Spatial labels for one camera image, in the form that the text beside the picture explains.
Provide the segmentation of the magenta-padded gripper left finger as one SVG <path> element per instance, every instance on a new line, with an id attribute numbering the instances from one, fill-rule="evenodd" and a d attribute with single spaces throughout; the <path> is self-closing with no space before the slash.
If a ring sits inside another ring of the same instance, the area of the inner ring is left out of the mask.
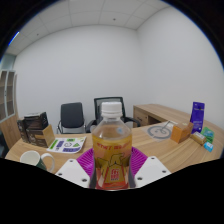
<path id="1" fill-rule="evenodd" d="M 77 159 L 68 159 L 56 175 L 81 187 L 94 189 L 96 170 L 93 149 L 87 150 Z"/>

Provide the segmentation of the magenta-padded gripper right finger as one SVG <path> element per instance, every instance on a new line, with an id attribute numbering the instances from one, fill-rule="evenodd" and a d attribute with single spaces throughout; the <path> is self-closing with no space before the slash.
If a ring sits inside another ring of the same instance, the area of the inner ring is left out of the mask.
<path id="1" fill-rule="evenodd" d="M 130 158 L 130 187 L 140 188 L 157 181 L 171 172 L 156 156 L 147 157 L 137 148 L 132 148 Z"/>

